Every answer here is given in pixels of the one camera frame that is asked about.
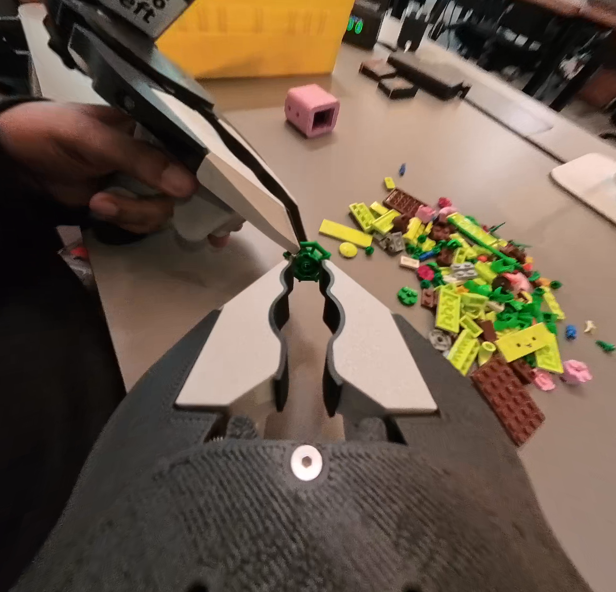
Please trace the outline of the large brown studded plate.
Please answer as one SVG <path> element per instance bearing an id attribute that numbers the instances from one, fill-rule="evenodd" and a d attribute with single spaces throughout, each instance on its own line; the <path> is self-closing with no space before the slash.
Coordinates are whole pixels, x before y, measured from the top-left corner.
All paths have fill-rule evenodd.
<path id="1" fill-rule="evenodd" d="M 382 200 L 382 205 L 389 210 L 398 212 L 400 215 L 413 218 L 420 208 L 427 206 L 427 203 L 420 201 L 401 188 L 394 188 Z"/>

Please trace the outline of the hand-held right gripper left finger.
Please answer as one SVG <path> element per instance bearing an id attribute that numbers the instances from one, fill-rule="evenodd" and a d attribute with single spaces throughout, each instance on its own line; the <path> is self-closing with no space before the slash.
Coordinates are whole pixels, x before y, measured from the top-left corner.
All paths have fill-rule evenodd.
<path id="1" fill-rule="evenodd" d="M 282 330 L 294 280 L 291 261 L 281 261 L 222 306 L 175 400 L 178 409 L 245 416 L 257 431 L 266 429 L 288 397 Z"/>

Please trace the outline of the white monitor stand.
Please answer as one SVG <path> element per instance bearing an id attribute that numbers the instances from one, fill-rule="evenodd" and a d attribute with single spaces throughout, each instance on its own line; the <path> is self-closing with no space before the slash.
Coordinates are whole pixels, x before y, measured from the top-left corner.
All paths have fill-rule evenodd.
<path id="1" fill-rule="evenodd" d="M 551 181 L 615 225 L 615 159 L 589 153 L 559 165 Z"/>

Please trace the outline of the green spoked wheel piece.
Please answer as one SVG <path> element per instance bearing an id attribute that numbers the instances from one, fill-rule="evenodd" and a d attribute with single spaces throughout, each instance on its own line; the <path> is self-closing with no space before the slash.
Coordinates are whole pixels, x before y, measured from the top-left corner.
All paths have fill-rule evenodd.
<path id="1" fill-rule="evenodd" d="M 307 241 L 299 243 L 299 250 L 296 253 L 284 251 L 283 257 L 292 264 L 294 278 L 297 281 L 319 282 L 321 264 L 331 258 L 331 253 L 319 242 Z"/>

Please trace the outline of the yellow storage bin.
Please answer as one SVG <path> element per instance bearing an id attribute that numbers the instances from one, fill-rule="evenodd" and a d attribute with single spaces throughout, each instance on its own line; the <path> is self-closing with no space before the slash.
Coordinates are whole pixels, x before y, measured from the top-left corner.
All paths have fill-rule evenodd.
<path id="1" fill-rule="evenodd" d="M 195 79 L 333 72 L 355 0 L 195 0 L 157 47 Z"/>

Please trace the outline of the pile of colourful toy bricks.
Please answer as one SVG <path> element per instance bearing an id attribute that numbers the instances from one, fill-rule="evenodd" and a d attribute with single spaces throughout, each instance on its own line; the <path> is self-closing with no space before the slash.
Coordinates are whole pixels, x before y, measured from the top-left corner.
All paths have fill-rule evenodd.
<path id="1" fill-rule="evenodd" d="M 415 306 L 432 315 L 427 337 L 460 374 L 470 376 L 499 354 L 525 385 L 545 393 L 557 381 L 573 388 L 593 380 L 586 362 L 561 351 L 580 332 L 566 323 L 562 282 L 537 270 L 529 244 L 501 235 L 504 223 L 486 226 L 448 197 L 413 218 L 382 200 L 352 202 L 348 209 L 353 225 L 372 235 L 374 250 L 410 277 L 400 288 L 420 292 Z"/>

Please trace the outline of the person's left hand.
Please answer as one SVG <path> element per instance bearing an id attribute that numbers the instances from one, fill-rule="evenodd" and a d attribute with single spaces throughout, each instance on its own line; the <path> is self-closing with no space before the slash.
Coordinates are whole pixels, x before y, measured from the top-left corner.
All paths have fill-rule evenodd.
<path id="1" fill-rule="evenodd" d="M 33 101 L 1 113 L 1 151 L 59 203 L 88 207 L 134 234 L 161 229 L 176 199 L 195 194 L 193 173 L 134 136 L 108 106 Z"/>

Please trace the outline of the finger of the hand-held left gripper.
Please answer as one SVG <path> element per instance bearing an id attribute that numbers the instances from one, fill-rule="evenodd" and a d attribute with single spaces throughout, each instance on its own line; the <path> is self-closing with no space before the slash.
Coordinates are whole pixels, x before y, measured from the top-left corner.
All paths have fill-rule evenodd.
<path id="1" fill-rule="evenodd" d="M 206 150 L 200 184 L 271 241 L 299 251 L 307 237 L 298 204 L 252 145 L 214 114 L 196 114 L 196 136 Z"/>

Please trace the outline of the dark maroon studded plate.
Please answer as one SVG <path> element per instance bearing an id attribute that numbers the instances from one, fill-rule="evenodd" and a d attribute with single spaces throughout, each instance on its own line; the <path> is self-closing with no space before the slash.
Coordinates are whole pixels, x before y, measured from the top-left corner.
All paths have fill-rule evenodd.
<path id="1" fill-rule="evenodd" d="M 516 447 L 525 445 L 543 425 L 543 411 L 519 373 L 499 354 L 472 371 L 470 380 Z"/>

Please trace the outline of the black device with green lights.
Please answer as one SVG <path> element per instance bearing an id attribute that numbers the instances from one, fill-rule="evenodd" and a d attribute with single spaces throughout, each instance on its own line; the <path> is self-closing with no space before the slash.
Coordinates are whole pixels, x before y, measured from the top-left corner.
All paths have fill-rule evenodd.
<path id="1" fill-rule="evenodd" d="M 355 0 L 342 42 L 359 49 L 372 50 L 387 9 L 386 4 L 373 0 Z"/>

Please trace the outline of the long lime flat tile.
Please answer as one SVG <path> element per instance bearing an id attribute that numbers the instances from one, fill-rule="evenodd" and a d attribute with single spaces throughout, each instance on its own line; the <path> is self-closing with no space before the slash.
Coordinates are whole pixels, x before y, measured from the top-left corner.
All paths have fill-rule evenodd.
<path id="1" fill-rule="evenodd" d="M 319 234 L 340 242 L 354 244 L 363 249 L 370 247 L 373 242 L 372 235 L 329 219 L 321 222 Z"/>

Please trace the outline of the pink hollow cube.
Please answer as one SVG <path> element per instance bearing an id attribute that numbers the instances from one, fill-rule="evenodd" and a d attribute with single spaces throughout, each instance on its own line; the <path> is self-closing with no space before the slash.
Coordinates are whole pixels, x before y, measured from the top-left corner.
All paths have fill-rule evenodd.
<path id="1" fill-rule="evenodd" d="M 284 104 L 287 122 L 308 139 L 330 134 L 339 108 L 339 99 L 315 83 L 290 88 Z"/>

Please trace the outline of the long black bar device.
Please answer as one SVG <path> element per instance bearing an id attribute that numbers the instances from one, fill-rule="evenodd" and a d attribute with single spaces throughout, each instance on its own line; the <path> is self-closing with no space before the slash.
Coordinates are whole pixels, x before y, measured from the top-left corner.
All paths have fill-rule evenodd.
<path id="1" fill-rule="evenodd" d="M 472 83 L 455 66 L 426 60 L 413 52 L 393 52 L 387 62 L 399 77 L 442 102 L 464 99 L 472 88 Z"/>

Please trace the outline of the small dark box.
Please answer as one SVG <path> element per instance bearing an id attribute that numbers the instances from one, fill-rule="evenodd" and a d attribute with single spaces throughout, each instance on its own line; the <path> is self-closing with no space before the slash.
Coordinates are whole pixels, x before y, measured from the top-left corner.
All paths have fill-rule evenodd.
<path id="1" fill-rule="evenodd" d="M 382 80 L 393 79 L 397 76 L 397 70 L 383 59 L 363 61 L 359 66 L 358 72 L 376 83 Z"/>
<path id="2" fill-rule="evenodd" d="M 378 82 L 378 91 L 389 101 L 405 101 L 413 99 L 419 87 L 400 77 L 391 77 Z"/>

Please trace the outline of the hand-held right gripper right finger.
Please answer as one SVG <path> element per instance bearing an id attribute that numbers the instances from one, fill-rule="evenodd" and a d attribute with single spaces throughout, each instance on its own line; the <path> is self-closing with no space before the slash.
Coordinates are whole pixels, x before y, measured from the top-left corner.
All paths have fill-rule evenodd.
<path id="1" fill-rule="evenodd" d="M 322 379 L 328 415 L 364 419 L 437 412 L 398 316 L 329 259 L 321 263 L 320 292 L 331 334 Z"/>

